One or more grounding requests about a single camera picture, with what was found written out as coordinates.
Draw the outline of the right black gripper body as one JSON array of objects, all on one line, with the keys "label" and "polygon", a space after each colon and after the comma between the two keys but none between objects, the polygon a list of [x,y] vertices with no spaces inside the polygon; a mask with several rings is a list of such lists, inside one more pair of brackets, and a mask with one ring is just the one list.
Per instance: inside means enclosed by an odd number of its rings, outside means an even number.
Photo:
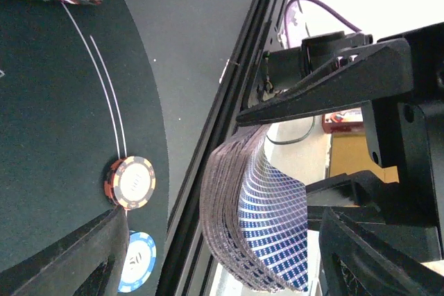
[{"label": "right black gripper body", "polygon": [[396,167],[385,219],[410,229],[405,251],[422,261],[443,258],[443,24],[380,40],[360,57],[369,153]]}]

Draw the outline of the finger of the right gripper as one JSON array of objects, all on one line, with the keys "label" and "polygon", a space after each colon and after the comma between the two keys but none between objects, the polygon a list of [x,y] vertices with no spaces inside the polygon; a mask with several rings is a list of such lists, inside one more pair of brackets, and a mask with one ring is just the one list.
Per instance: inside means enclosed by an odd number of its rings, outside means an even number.
[{"label": "finger of the right gripper", "polygon": [[242,111],[240,126],[316,116],[413,90],[411,47],[404,38],[357,49],[351,63],[329,74],[329,62],[283,94]]},{"label": "finger of the right gripper", "polygon": [[340,174],[306,186],[309,216],[322,216],[328,207],[361,216],[383,216],[377,203],[381,181],[371,171]]}]

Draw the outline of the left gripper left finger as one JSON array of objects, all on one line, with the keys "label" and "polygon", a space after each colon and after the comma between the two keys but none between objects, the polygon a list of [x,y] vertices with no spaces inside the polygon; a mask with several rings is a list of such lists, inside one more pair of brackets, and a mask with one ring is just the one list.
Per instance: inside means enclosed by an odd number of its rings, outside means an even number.
[{"label": "left gripper left finger", "polygon": [[1,272],[1,294],[116,295],[128,244],[124,209],[108,210]]}]

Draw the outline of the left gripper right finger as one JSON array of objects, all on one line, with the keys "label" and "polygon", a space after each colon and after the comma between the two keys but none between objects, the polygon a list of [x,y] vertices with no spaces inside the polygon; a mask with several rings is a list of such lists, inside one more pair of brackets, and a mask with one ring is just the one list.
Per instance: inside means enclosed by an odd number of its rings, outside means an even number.
[{"label": "left gripper right finger", "polygon": [[443,294],[442,275],[330,208],[319,247],[330,295]]}]

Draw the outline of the teal chip mat bottom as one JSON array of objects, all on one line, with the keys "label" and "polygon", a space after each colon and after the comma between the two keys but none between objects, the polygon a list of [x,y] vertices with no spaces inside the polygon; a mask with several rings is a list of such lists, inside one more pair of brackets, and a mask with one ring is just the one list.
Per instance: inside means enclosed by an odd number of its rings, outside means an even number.
[{"label": "teal chip mat bottom", "polygon": [[139,289],[150,277],[155,267],[157,248],[153,237],[145,232],[130,231],[119,293],[131,293]]}]

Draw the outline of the brown chip mat bottom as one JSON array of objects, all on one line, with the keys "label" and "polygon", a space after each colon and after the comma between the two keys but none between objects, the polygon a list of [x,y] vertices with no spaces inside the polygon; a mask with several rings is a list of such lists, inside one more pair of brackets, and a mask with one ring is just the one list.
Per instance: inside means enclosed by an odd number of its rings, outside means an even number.
[{"label": "brown chip mat bottom", "polygon": [[103,183],[108,200],[125,210],[143,207],[150,200],[156,185],[155,171],[145,158],[129,156],[115,161]]}]

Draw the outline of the blue playing card deck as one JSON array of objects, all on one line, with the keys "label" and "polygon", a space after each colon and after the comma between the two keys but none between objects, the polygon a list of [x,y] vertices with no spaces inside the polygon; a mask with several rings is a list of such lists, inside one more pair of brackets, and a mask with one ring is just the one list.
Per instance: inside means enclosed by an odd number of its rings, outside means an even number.
[{"label": "blue playing card deck", "polygon": [[200,222],[213,257],[259,292],[308,290],[306,186],[275,168],[268,126],[236,133],[210,155]]}]

